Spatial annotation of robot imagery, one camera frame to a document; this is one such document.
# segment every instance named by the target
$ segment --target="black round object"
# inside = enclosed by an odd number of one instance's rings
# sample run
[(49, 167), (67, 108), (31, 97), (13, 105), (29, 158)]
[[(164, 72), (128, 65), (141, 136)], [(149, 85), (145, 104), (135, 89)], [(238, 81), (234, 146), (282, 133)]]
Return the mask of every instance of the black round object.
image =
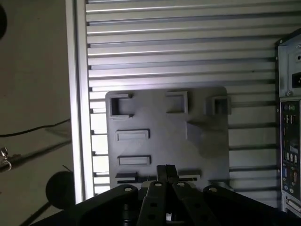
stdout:
[(54, 174), (47, 182), (46, 197), (51, 205), (61, 210), (75, 205), (73, 173), (61, 171)]
[(0, 5), (0, 39), (4, 36), (8, 26), (8, 19), (4, 8)]

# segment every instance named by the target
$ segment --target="slotted aluminum panel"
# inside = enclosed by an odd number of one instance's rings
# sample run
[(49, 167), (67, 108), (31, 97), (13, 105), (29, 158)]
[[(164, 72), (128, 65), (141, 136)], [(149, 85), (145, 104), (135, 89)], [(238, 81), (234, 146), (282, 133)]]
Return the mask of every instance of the slotted aluminum panel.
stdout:
[(301, 1), (66, 1), (78, 202), (109, 189), (108, 91), (221, 85), (232, 99), (230, 185), (277, 206), (274, 43), (300, 28)]

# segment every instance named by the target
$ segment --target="black cable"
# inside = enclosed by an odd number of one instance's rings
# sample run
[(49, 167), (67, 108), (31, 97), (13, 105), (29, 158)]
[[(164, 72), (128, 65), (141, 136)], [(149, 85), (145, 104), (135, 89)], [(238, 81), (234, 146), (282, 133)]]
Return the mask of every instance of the black cable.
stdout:
[(30, 132), (33, 132), (33, 131), (35, 131), (35, 130), (42, 129), (42, 128), (51, 128), (51, 127), (55, 127), (55, 126), (61, 125), (61, 124), (65, 123), (65, 122), (68, 122), (68, 121), (70, 121), (70, 119), (66, 119), (66, 120), (64, 120), (64, 121), (61, 121), (61, 122), (56, 123), (56, 124), (53, 124), (53, 125), (39, 126), (39, 127), (36, 127), (36, 128), (24, 130), (24, 131), (17, 132), (17, 133), (2, 134), (2, 135), (0, 135), (0, 137), (13, 137), (13, 136), (18, 136), (18, 135), (22, 135), (22, 134), (25, 134), (25, 133), (30, 133)]

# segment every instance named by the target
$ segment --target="gray 3d-printed plate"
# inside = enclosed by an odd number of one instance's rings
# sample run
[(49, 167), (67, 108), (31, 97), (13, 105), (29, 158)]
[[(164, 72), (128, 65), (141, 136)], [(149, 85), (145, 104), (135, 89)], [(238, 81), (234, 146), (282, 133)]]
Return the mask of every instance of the gray 3d-printed plate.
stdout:
[(227, 180), (229, 102), (223, 87), (109, 92), (111, 187), (140, 187), (160, 164), (176, 165), (180, 179), (198, 188)]

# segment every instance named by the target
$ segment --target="bolt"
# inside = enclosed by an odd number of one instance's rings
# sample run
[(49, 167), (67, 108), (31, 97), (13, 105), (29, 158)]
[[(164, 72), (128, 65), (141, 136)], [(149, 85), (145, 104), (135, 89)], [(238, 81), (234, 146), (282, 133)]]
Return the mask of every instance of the bolt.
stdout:
[(209, 188), (209, 191), (210, 191), (210, 192), (217, 192), (217, 189), (216, 189), (215, 187), (210, 187), (210, 188)]
[(293, 92), (292, 92), (292, 91), (288, 91), (288, 92), (285, 93), (285, 95), (286, 95), (287, 97), (292, 96), (292, 95), (293, 95)]

